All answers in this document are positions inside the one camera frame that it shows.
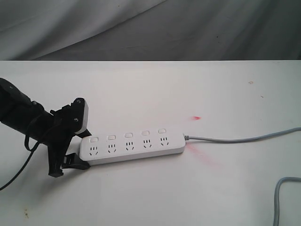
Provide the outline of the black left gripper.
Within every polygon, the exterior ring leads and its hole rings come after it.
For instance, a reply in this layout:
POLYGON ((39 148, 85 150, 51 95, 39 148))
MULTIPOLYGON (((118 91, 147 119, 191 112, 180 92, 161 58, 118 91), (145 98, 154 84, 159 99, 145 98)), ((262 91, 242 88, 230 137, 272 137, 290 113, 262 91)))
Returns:
POLYGON ((72 131, 71 129, 71 105, 50 113, 45 113, 47 122, 47 134, 43 138, 43 144, 48 147, 48 175, 61 177, 63 169, 87 170, 90 164, 79 158, 76 153, 66 154, 72 138, 76 135, 80 138, 91 136, 87 128, 72 131))

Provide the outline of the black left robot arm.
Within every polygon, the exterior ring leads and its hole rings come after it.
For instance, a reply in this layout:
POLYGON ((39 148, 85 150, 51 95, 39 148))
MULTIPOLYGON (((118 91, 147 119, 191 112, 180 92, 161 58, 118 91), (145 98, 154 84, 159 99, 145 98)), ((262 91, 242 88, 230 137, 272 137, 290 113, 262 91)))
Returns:
POLYGON ((0 80, 0 121, 25 135, 24 146, 34 152, 40 144, 48 148, 48 174, 63 175, 63 169, 87 170, 90 165, 76 153, 67 154, 74 136, 85 138, 91 135, 87 129, 88 105, 78 97, 71 104, 50 112, 32 101, 15 85, 0 80))

